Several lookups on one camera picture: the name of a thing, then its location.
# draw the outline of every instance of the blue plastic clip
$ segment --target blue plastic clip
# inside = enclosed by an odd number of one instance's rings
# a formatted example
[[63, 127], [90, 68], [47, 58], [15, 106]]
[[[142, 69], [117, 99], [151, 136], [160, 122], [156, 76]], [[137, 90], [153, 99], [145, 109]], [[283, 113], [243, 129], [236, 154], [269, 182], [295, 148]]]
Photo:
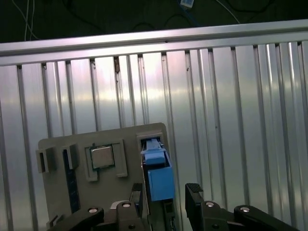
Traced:
[[165, 148], [158, 139], [146, 141], [146, 149], [141, 152], [148, 170], [148, 180], [152, 201], [173, 199], [175, 187], [172, 164]]

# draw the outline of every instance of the metal screw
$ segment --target metal screw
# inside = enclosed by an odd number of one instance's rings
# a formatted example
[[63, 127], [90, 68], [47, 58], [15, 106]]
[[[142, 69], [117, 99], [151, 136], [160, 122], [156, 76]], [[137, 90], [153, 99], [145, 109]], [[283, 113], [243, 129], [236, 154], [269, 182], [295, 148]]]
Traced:
[[97, 211], [98, 211], [97, 208], [89, 208], [89, 209], [88, 209], [88, 212], [89, 212], [89, 213], [96, 213]]
[[128, 207], [130, 207], [130, 203], [123, 203], [122, 206], [123, 206], [124, 208], [128, 208]]
[[248, 213], [248, 212], [249, 212], [249, 208], [247, 208], [247, 207], [242, 207], [241, 210], [242, 210], [244, 213]]
[[214, 204], [213, 204], [212, 202], [207, 202], [207, 203], [206, 203], [206, 206], [207, 206], [207, 207], [214, 207]]

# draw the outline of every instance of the corrugated metal panel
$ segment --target corrugated metal panel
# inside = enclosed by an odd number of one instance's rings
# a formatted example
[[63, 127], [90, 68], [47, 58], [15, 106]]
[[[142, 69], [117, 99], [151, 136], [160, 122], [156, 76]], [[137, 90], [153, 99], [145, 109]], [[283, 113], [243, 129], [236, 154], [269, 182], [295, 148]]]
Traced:
[[264, 36], [282, 41], [0, 57], [0, 230], [45, 229], [39, 140], [163, 122], [185, 230], [184, 185], [198, 182], [222, 207], [251, 204], [308, 231], [308, 33]]

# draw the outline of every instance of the dark background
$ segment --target dark background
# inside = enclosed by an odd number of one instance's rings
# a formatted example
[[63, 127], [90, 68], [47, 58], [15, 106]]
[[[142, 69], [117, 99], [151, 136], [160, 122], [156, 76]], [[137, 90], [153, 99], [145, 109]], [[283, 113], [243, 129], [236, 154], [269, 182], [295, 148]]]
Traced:
[[[200, 26], [230, 25], [237, 22], [215, 0], [195, 0], [190, 20], [176, 0], [36, 0], [33, 32], [40, 39], [115, 34]], [[259, 11], [244, 13], [232, 10], [241, 23], [257, 23], [308, 18], [307, 0], [227, 0], [238, 9]], [[27, 0], [15, 0], [26, 14]], [[30, 0], [31, 24], [33, 0]], [[25, 21], [11, 0], [0, 0], [0, 43], [23, 41]]]

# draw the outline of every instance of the white cable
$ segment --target white cable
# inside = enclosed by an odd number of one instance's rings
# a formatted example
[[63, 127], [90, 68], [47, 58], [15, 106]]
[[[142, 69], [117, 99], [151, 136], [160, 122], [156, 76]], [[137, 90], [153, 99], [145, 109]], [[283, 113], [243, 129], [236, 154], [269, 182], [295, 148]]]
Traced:
[[28, 0], [28, 2], [27, 2], [26, 27], [25, 27], [25, 41], [27, 40], [27, 22], [28, 22], [28, 16], [29, 16], [29, 3], [30, 3], [30, 0]]
[[35, 37], [36, 39], [39, 40], [39, 38], [36, 37], [35, 34], [32, 32], [32, 30], [31, 30], [31, 28], [30, 28], [28, 22], [26, 21], [26, 17], [25, 17], [25, 15], [24, 15], [24, 13], [22, 12], [22, 10], [17, 6], [17, 4], [15, 3], [14, 0], [12, 0], [12, 3], [13, 3], [14, 6], [19, 10], [19, 12], [21, 13], [22, 17], [24, 18], [24, 20], [25, 20], [25, 22], [26, 22], [26, 25], [27, 25], [28, 29], [30, 30], [30, 33], [33, 35], [33, 37]]
[[230, 13], [232, 17], [238, 22], [238, 24], [241, 24], [241, 22], [237, 19], [237, 17], [235, 17], [235, 15], [224, 4], [222, 4], [219, 0], [215, 1], [218, 2], [223, 8], [225, 8]]
[[35, 11], [35, 0], [33, 0], [33, 11], [32, 11], [32, 20], [31, 20], [31, 31], [33, 31], [34, 11]]

